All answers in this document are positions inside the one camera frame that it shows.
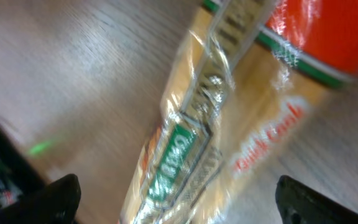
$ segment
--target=green label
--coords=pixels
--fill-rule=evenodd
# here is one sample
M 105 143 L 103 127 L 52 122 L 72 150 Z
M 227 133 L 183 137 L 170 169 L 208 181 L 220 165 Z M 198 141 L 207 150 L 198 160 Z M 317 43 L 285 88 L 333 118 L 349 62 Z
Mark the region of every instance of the green label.
M 203 4 L 204 7 L 212 12 L 216 12 L 219 9 L 219 5 L 212 0 L 204 0 Z
M 191 133 L 180 125 L 174 127 L 167 148 L 162 155 L 160 165 L 147 192 L 148 198 L 164 202 L 168 195 L 176 193 L 173 191 L 172 186 L 181 172 L 181 167 L 196 137 L 196 134 Z

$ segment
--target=plastic bag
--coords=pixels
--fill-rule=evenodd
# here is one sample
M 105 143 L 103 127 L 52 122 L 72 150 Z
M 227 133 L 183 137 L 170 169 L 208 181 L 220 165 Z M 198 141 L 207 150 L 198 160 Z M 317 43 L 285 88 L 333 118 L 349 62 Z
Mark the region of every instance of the plastic bag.
M 205 1 L 178 51 L 120 222 L 224 223 L 249 176 L 333 89 L 354 80 L 354 4 Z M 338 19 L 344 13 L 350 17 Z

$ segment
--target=wooden surface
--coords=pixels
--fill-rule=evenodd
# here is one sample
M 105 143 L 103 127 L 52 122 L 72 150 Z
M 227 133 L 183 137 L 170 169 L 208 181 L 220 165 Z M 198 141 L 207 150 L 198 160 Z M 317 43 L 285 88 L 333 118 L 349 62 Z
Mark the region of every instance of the wooden surface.
M 0 125 L 48 182 L 80 179 L 81 223 L 115 223 L 192 0 L 0 0 Z M 358 212 L 358 83 L 254 178 L 230 223 L 280 223 L 290 174 Z
M 198 3 L 0 0 L 0 124 L 45 180 L 78 175 L 81 223 L 116 223 Z

